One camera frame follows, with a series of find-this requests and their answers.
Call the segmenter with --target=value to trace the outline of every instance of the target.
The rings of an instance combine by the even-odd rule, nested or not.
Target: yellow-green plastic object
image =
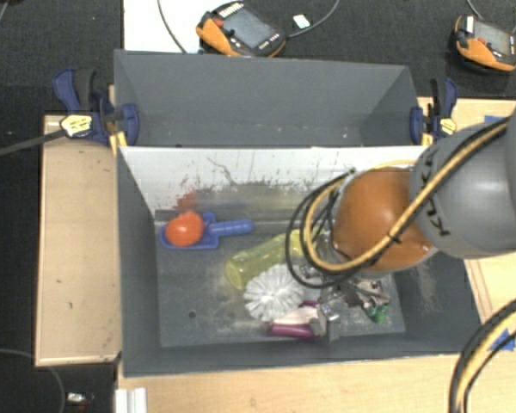
[[[285,262],[285,234],[279,234],[263,244],[237,252],[225,263],[225,273],[231,285],[240,291],[247,283],[273,265]],[[299,230],[291,233],[291,254],[302,255]]]

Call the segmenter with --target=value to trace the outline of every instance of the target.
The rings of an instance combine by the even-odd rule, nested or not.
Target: white brush
[[[251,317],[270,322],[299,307],[304,288],[285,264],[277,264],[249,281],[243,296]]]

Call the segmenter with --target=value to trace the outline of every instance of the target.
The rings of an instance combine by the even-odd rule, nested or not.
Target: black floor
[[[293,30],[292,15],[318,20],[334,0],[246,1]],[[487,18],[513,26],[513,0],[474,2]],[[452,24],[462,13],[470,13],[464,0],[341,0],[327,22],[292,40],[282,56],[404,64],[422,96],[429,95],[429,78],[448,76],[461,96],[516,99],[516,71],[505,77],[478,75],[461,68],[447,51]],[[112,83],[112,51],[118,47],[122,0],[11,3],[0,26],[0,146],[39,135],[44,114],[62,108],[51,86],[57,71],[94,67],[98,86]],[[28,353],[34,339],[39,166],[36,148],[0,158],[0,348]],[[52,375],[28,366],[27,359],[0,354],[0,412],[57,409]],[[112,366],[67,367],[59,374],[66,391],[94,394],[88,413],[111,411]]]

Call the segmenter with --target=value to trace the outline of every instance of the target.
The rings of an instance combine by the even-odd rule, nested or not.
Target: orange device
[[[464,64],[483,71],[516,69],[516,37],[475,15],[461,15],[455,23],[455,43]]]
[[[282,29],[239,0],[206,12],[196,30],[205,44],[234,57],[274,57],[286,43]]]

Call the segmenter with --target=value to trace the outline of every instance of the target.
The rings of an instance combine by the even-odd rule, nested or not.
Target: wooden board
[[[425,108],[428,101],[420,104]],[[515,105],[459,100],[453,119],[462,127],[485,114],[509,115]],[[46,118],[47,133],[57,120]],[[108,171],[113,157],[100,145],[67,139],[46,144],[43,153],[37,364],[110,361],[120,351],[114,180]],[[516,296],[516,254],[468,262],[467,268],[484,319]],[[145,386],[152,413],[445,412],[455,360],[431,356],[140,379],[120,372],[119,386]],[[516,411],[516,351],[489,365],[472,401],[472,412]]]

